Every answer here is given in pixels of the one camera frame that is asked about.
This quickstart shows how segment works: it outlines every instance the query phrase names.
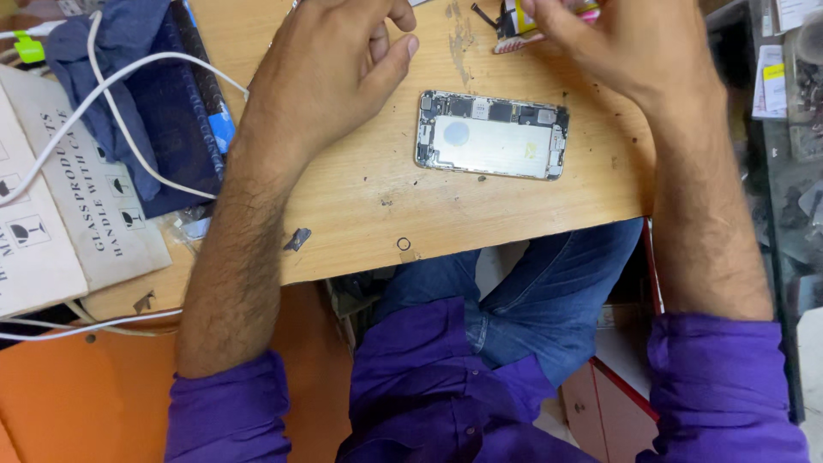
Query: green cable tag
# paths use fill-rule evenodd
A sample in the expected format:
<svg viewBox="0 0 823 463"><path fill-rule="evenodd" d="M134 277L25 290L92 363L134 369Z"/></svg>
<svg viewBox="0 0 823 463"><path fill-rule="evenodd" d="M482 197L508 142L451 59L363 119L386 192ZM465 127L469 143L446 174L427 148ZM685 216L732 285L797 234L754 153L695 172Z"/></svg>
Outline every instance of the green cable tag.
<svg viewBox="0 0 823 463"><path fill-rule="evenodd" d="M23 63L37 63L46 59L46 53L43 51L43 44L37 40L32 40L24 30L15 30L15 37L19 42L14 44L17 53L20 54L20 59Z"/></svg>

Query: shirt sleeve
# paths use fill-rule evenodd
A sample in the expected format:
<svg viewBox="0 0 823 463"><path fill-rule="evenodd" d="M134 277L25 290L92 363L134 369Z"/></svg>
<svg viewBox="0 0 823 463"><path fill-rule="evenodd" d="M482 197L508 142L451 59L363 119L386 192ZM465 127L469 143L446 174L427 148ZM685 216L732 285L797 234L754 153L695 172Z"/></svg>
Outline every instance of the shirt sleeve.
<svg viewBox="0 0 823 463"><path fill-rule="evenodd" d="M175 375L170 395L166 461L286 461L289 393L277 353L205 378Z"/></svg>
<svg viewBox="0 0 823 463"><path fill-rule="evenodd" d="M658 317L649 339L658 453L637 461L808 461L806 438L788 420L779 343L772 322Z"/></svg>

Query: orange surface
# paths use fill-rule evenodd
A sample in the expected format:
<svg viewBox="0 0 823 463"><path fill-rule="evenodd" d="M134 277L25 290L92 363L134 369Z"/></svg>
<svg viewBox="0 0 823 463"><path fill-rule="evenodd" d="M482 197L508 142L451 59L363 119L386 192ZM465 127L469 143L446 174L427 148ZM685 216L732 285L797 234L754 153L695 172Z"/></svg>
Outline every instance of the orange surface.
<svg viewBox="0 0 823 463"><path fill-rule="evenodd" d="M313 283L284 288L272 346L286 363L290 461L333 461L351 431L351 358ZM5 425L23 463L162 461L174 336L99 332L0 351Z"/></svg>

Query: blue jeans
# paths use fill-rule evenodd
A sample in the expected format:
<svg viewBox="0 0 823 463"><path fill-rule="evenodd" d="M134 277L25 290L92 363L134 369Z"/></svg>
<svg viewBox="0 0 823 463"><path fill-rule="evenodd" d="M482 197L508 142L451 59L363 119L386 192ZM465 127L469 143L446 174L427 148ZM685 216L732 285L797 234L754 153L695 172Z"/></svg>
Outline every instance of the blue jeans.
<svg viewBox="0 0 823 463"><path fill-rule="evenodd" d="M642 227L636 218L531 240L482 302L474 281L479 250L400 265L375 307L374 323L405 307L462 296L467 340L486 365L534 353L557 387L594 355L601 307Z"/></svg>

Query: hand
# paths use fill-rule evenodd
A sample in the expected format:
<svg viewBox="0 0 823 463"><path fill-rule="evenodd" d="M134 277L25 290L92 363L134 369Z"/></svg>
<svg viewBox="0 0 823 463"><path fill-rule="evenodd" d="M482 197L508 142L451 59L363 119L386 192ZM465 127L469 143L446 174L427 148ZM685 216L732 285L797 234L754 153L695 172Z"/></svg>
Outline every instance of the hand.
<svg viewBox="0 0 823 463"><path fill-rule="evenodd" d="M408 73L419 41L389 43L385 18L403 31L416 20L407 0L304 0L283 21L250 88L239 138L254 170L298 171L375 117Z"/></svg>
<svg viewBox="0 0 823 463"><path fill-rule="evenodd" d="M696 0L611 0L595 26L560 0L521 0L540 30L586 72L641 109L719 98L723 87L706 44Z"/></svg>

